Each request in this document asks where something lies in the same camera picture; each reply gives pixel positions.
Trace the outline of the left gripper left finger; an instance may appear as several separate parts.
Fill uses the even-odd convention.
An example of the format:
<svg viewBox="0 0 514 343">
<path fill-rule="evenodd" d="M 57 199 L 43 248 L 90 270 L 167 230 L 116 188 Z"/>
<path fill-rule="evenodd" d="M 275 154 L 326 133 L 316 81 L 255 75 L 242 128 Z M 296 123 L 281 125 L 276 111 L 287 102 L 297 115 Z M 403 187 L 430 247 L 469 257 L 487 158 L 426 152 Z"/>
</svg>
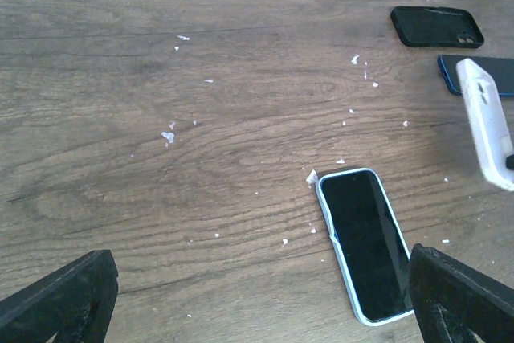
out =
<svg viewBox="0 0 514 343">
<path fill-rule="evenodd" d="M 1 341 L 103 342 L 117 277 L 110 250 L 88 252 L 1 301 Z"/>
</svg>

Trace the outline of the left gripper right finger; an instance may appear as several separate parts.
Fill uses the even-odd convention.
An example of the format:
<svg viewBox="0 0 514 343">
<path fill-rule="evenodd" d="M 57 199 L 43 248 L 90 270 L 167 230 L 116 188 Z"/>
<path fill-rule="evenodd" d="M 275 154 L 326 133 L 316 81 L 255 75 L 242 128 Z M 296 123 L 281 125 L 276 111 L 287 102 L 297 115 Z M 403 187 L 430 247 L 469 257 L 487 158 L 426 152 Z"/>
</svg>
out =
<svg viewBox="0 0 514 343">
<path fill-rule="evenodd" d="M 513 289 L 433 247 L 410 256 L 410 297 L 425 342 L 513 341 Z"/>
</svg>

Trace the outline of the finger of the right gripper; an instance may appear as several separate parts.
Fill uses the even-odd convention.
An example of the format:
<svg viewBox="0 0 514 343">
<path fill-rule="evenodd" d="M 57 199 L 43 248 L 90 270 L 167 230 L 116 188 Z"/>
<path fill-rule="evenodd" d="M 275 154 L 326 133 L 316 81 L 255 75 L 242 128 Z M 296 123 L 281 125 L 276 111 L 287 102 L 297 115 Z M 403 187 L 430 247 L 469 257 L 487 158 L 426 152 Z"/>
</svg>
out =
<svg viewBox="0 0 514 343">
<path fill-rule="evenodd" d="M 506 167 L 509 170 L 514 170 L 514 154 L 511 154 L 506 158 Z"/>
</svg>

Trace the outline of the white phone case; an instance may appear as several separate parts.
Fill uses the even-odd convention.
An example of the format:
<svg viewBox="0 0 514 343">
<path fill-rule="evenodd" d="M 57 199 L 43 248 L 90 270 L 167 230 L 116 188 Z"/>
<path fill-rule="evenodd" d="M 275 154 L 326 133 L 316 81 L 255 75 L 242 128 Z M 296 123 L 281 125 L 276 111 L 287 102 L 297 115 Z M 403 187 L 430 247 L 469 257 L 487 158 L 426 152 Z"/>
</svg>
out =
<svg viewBox="0 0 514 343">
<path fill-rule="evenodd" d="M 456 71 L 480 170 L 492 185 L 512 192 L 513 170 L 506 158 L 513 143 L 496 83 L 470 58 L 459 61 Z"/>
</svg>

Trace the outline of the dark blue phone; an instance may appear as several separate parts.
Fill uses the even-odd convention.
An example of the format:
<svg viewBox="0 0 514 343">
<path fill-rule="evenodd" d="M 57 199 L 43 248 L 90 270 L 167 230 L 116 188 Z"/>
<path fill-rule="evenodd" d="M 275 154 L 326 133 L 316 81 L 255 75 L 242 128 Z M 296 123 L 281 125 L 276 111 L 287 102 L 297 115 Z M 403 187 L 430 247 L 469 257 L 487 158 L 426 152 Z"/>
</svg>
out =
<svg viewBox="0 0 514 343">
<path fill-rule="evenodd" d="M 456 64 L 466 58 L 465 55 L 440 55 L 437 60 L 448 91 L 456 96 L 462 95 Z M 470 56 L 470 59 L 492 76 L 501 98 L 513 98 L 513 59 L 483 56 Z"/>
</svg>

